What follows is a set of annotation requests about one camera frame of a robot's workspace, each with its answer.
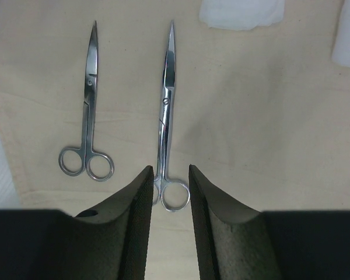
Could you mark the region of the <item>left steel scissors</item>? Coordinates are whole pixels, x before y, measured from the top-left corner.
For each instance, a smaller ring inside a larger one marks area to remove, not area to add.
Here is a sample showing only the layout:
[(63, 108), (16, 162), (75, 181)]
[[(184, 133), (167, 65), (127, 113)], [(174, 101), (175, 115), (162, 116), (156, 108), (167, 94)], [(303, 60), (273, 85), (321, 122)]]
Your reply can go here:
[[(62, 148), (58, 156), (58, 164), (60, 169), (68, 176), (75, 177), (86, 172), (92, 180), (104, 182), (114, 174), (114, 162), (108, 154), (93, 149), (97, 103), (98, 64), (98, 32), (97, 22), (94, 21), (86, 56), (81, 144), (80, 147), (66, 146)], [(79, 156), (81, 166), (78, 170), (72, 171), (65, 165), (64, 156), (67, 152), (73, 152)], [(109, 165), (108, 173), (105, 176), (94, 174), (90, 166), (93, 158), (100, 157), (106, 160)]]

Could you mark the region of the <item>left white gauze pad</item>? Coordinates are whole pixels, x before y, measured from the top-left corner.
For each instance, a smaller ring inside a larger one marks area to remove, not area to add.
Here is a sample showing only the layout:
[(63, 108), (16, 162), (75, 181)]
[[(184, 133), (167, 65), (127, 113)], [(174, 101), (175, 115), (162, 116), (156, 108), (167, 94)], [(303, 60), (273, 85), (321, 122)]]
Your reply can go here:
[(279, 23), (284, 11), (284, 0), (209, 0), (202, 1), (199, 19), (210, 28), (242, 31)]

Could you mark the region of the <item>middle white gauze pad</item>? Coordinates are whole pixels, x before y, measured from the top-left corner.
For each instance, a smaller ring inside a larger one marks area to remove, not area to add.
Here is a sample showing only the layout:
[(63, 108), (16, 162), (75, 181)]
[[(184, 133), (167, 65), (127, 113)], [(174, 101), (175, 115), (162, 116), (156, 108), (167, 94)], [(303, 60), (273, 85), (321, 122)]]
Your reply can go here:
[(344, 1), (341, 9), (331, 59), (338, 65), (350, 68), (350, 0)]

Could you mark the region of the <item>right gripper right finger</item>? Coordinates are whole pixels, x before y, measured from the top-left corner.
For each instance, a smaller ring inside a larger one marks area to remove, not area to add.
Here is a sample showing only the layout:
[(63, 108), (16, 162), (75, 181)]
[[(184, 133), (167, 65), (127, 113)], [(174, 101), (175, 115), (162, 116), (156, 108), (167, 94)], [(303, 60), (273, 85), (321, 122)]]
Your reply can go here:
[(257, 211), (192, 165), (201, 279), (350, 279), (350, 211)]

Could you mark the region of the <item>middle long steel scissors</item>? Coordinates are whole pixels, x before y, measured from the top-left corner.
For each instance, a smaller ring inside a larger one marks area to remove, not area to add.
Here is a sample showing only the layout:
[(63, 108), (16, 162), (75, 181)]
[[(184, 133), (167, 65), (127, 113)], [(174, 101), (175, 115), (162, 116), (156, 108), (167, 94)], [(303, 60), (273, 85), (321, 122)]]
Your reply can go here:
[[(168, 177), (169, 156), (172, 140), (173, 107), (176, 89), (176, 44), (174, 22), (170, 22), (167, 39), (167, 48), (164, 56), (162, 72), (162, 88), (160, 94), (157, 163), (154, 186), (157, 189), (157, 197), (153, 204), (161, 203), (166, 211), (178, 212), (184, 209), (190, 201), (190, 189), (187, 183), (180, 179)], [(171, 184), (178, 184), (186, 191), (186, 198), (179, 206), (171, 206), (165, 199), (165, 191)]]

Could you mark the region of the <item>beige cloth drape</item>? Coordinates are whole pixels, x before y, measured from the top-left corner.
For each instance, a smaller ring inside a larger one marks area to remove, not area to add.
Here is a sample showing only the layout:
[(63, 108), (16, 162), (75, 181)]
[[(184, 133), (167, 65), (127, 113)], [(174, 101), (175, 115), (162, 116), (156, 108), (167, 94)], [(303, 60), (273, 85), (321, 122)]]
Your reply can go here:
[[(194, 165), (257, 211), (350, 211), (350, 68), (331, 59), (344, 1), (285, 1), (282, 21), (210, 28), (202, 1), (0, 1), (0, 135), (21, 205), (76, 216), (153, 169), (144, 279), (201, 279), (191, 210), (154, 186), (170, 22), (176, 89), (168, 177)], [(97, 22), (93, 149), (104, 182), (59, 167), (81, 146), (86, 56)]]

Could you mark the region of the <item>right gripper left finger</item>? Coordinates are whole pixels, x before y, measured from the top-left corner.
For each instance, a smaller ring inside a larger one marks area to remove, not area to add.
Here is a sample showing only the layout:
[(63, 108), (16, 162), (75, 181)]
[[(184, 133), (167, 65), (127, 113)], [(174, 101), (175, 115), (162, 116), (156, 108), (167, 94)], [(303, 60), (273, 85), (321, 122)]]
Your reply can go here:
[(76, 216), (0, 210), (0, 279), (144, 279), (152, 198), (147, 166)]

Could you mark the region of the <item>white gauze pad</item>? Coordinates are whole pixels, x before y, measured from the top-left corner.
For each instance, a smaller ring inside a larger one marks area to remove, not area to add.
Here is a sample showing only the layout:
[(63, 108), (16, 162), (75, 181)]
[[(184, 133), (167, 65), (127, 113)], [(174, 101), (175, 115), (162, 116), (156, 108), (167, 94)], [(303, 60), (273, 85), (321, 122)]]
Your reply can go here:
[(344, 1), (341, 9), (331, 59), (338, 65), (350, 68), (350, 0)]
[(279, 23), (284, 11), (284, 0), (209, 0), (202, 1), (199, 19), (210, 28), (242, 31)]

